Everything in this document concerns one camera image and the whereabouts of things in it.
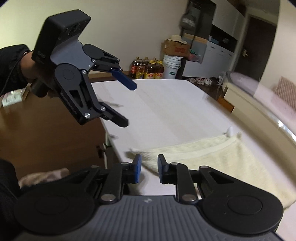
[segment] white bucket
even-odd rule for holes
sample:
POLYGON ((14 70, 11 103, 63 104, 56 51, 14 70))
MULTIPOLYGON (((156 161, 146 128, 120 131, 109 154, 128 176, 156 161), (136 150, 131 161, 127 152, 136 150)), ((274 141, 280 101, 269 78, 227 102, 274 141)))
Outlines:
POLYGON ((176 74, 178 69, 181 67, 181 59, 183 57, 177 57, 177 56, 168 56, 165 55, 163 58, 163 78, 173 80, 176 78, 176 74))

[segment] gray gripper plate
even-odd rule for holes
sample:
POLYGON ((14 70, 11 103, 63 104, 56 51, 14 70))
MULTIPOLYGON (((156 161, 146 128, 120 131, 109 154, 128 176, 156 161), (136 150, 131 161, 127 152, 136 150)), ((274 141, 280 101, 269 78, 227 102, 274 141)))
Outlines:
POLYGON ((22 233, 15 241, 280 241, 273 233, 235 237, 213 228, 192 205, 174 196, 123 196, 101 206, 83 227, 44 237, 22 233))

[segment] straw hat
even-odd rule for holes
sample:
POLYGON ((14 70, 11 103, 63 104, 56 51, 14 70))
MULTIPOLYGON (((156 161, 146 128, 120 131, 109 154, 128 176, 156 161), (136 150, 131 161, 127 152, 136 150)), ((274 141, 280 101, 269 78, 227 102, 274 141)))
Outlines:
POLYGON ((182 38, 181 38, 180 35, 172 35, 172 36, 170 37, 170 39, 168 39, 168 40, 172 40, 172 41, 175 41, 175 42, 180 42, 180 43, 182 43, 182 44, 187 44, 186 41, 182 40, 182 38))

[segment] tabletop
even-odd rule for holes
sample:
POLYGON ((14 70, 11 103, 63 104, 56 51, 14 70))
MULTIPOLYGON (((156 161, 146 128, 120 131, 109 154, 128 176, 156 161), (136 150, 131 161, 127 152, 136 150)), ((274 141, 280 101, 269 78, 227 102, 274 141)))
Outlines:
MULTIPOLYGON (((275 178, 293 188, 290 180, 272 157, 238 120, 234 120, 214 99, 186 80, 137 80, 137 89, 130 91, 118 81, 92 83, 97 97, 129 119, 129 126, 121 128, 102 120, 110 142, 120 161, 131 149, 145 150, 181 144, 201 138, 224 134, 229 127, 243 132, 242 140, 275 178)), ((140 183, 135 186, 140 195, 175 194, 175 186, 162 185, 142 167, 140 183)), ((278 233, 287 241, 295 241, 291 223, 295 204, 285 212, 278 233)))

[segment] ceiling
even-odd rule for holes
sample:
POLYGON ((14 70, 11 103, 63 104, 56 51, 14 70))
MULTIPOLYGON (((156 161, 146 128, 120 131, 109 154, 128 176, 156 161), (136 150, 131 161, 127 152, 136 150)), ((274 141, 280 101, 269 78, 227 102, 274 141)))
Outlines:
POLYGON ((279 14, 280 0, 241 0, 247 7, 253 7, 272 14, 279 14))

